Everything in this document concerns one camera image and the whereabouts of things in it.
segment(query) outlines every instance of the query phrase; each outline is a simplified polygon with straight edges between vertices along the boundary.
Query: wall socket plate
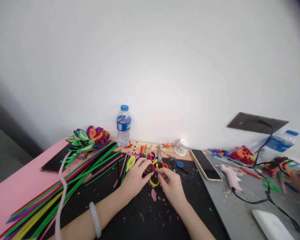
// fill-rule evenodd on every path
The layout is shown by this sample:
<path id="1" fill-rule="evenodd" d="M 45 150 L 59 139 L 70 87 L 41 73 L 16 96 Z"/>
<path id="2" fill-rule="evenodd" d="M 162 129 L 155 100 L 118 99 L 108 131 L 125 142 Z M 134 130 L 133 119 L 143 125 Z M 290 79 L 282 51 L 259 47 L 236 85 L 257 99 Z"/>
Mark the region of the wall socket plate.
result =
<path id="1" fill-rule="evenodd" d="M 251 132 L 270 134 L 271 128 L 266 125 L 258 123 L 259 120 L 263 120 L 266 123 L 270 124 L 273 127 L 273 132 L 279 130 L 284 125 L 289 123 L 288 121 L 285 120 L 261 117 L 249 113 L 239 112 L 237 116 L 228 124 L 227 127 L 251 131 Z"/>

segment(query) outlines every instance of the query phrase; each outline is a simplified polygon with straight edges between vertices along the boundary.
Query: scissors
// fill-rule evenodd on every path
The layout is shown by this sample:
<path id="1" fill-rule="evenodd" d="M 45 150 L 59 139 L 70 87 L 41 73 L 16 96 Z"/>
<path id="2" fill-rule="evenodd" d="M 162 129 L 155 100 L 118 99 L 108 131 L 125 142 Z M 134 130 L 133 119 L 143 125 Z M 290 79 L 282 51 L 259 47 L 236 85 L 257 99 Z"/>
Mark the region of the scissors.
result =
<path id="1" fill-rule="evenodd" d="M 169 169 L 168 165 L 162 161 L 161 145 L 159 145 L 158 147 L 158 162 L 162 164 L 162 167 L 166 167 Z"/>

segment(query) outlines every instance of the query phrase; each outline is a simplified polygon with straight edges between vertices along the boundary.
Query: key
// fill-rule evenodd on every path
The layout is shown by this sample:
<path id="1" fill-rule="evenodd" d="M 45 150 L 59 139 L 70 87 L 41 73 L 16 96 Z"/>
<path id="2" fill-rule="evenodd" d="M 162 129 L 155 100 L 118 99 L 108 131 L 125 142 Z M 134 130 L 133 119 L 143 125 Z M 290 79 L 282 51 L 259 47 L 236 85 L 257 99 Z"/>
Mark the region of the key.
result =
<path id="1" fill-rule="evenodd" d="M 173 159 L 171 161 L 171 167 L 172 167 L 173 172 L 176 172 L 177 161 L 175 159 Z"/>

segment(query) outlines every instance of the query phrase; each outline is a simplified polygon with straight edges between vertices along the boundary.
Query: red pencil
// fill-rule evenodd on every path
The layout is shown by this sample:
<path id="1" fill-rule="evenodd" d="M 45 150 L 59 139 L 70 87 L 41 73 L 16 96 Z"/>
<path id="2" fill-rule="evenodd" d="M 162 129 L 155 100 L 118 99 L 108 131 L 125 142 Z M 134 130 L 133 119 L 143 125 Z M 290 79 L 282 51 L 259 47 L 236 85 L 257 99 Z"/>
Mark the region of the red pencil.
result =
<path id="1" fill-rule="evenodd" d="M 247 169 L 245 169 L 245 168 L 243 168 L 243 167 L 241 167 L 240 169 L 241 169 L 242 171 L 244 171 L 245 173 L 251 175 L 251 176 L 254 176 L 254 177 L 256 177 L 256 178 L 261 178 L 261 176 L 259 176 L 258 174 L 254 173 L 254 172 L 250 172 L 249 170 L 247 170 Z"/>

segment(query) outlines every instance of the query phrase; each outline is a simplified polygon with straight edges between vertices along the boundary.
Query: bottle label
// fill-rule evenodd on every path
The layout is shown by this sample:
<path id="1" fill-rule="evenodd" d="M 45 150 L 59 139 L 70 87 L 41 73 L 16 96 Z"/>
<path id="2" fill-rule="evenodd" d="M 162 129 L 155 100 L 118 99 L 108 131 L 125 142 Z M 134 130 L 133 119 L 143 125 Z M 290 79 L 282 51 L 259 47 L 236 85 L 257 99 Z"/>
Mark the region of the bottle label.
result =
<path id="1" fill-rule="evenodd" d="M 117 118 L 117 129 L 121 132 L 130 130 L 131 117 L 129 116 L 119 116 Z"/>
<path id="2" fill-rule="evenodd" d="M 284 152 L 292 145 L 286 144 L 285 142 L 280 141 L 279 139 L 276 139 L 274 137 L 270 138 L 270 141 L 266 145 L 267 147 L 278 151 L 278 152 Z"/>

